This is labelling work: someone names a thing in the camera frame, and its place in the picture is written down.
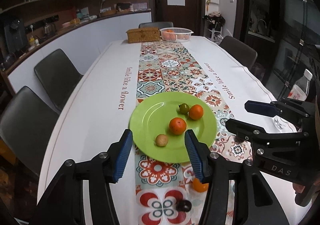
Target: white bottle cap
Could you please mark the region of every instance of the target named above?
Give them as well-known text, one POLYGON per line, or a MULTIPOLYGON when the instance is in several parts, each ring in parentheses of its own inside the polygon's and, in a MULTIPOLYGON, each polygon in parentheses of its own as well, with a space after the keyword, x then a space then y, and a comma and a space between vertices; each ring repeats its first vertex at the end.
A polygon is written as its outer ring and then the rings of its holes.
POLYGON ((307 69, 304 70, 303 75, 304 75, 308 80, 311 80, 311 78, 312 78, 312 73, 311 73, 309 70, 307 70, 307 69))

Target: gray chair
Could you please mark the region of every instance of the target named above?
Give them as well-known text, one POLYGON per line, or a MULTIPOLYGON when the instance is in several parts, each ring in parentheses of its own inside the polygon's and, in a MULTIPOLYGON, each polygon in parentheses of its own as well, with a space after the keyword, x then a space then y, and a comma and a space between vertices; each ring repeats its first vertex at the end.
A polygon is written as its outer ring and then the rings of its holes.
POLYGON ((0 137, 15 156, 37 175, 58 117, 30 88, 24 86, 0 118, 0 137))
POLYGON ((146 27, 158 27, 159 29, 163 28, 172 28, 173 22, 147 22, 147 23, 140 23, 140 28, 146 28, 146 27))
POLYGON ((219 46, 249 70, 258 56, 253 48, 231 36, 225 36, 219 46))
POLYGON ((62 49, 46 56, 34 71, 54 106, 62 111, 82 75, 62 49))

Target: black olive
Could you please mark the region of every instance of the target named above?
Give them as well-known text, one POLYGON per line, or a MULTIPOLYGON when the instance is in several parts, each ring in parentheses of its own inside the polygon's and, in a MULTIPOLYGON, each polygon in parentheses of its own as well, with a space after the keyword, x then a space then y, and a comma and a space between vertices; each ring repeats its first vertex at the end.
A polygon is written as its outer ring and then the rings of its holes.
POLYGON ((176 210, 179 212, 189 212, 192 208, 191 202, 188 200, 182 200, 177 203, 176 210))

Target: brown countertop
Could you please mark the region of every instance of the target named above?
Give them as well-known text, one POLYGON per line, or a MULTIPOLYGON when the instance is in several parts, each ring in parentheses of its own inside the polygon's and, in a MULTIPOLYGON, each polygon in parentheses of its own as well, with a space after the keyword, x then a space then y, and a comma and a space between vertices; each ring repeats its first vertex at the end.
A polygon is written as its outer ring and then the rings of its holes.
POLYGON ((50 39, 48 40, 45 40, 44 42, 42 42, 39 46, 36 46, 34 47, 32 50, 26 52, 22 57, 20 57, 19 59, 17 59, 11 66, 10 68, 2 71, 0 70, 1 72, 1 75, 3 77, 7 77, 12 71, 14 71, 23 61, 25 61, 28 57, 30 57, 33 53, 35 53, 36 51, 38 51, 39 49, 41 49, 42 47, 44 47, 45 45, 47 45, 48 43, 52 42, 53 40, 61 37, 62 35, 68 33, 68 32, 71 32, 75 29, 78 29, 82 26, 85 26, 85 25, 88 25, 90 23, 93 23, 93 22, 97 22, 97 21, 100 21, 100 20, 104 20, 104 19, 109 19, 109 18, 112 18, 112 17, 117 17, 117 16, 122 16, 122 15, 127 15, 127 14, 135 14, 135 13, 145 13, 145 12, 150 12, 151 10, 148 9, 148 10, 144 10, 144 11, 137 11, 137 12, 121 12, 121 13, 117 13, 117 14, 114 14, 114 15, 110 15, 110 16, 104 16, 104 17, 101 17, 101 18, 97 18, 97 19, 94 19, 94 20, 90 20, 88 22, 85 22, 85 23, 81 23, 81 24, 77 24, 77 25, 74 25, 73 27, 67 27, 65 29, 60 29, 58 30, 57 34, 54 35, 53 37, 51 37, 50 39))

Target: green cherry tomato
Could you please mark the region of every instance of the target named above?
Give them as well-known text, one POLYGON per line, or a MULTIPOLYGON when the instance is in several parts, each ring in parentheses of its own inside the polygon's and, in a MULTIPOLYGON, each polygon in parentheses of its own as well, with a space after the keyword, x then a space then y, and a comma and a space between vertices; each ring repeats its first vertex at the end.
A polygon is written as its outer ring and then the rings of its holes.
POLYGON ((189 106, 185 103, 179 105, 179 110, 180 110, 180 113, 182 113, 182 114, 188 113, 189 109, 190 109, 189 106))

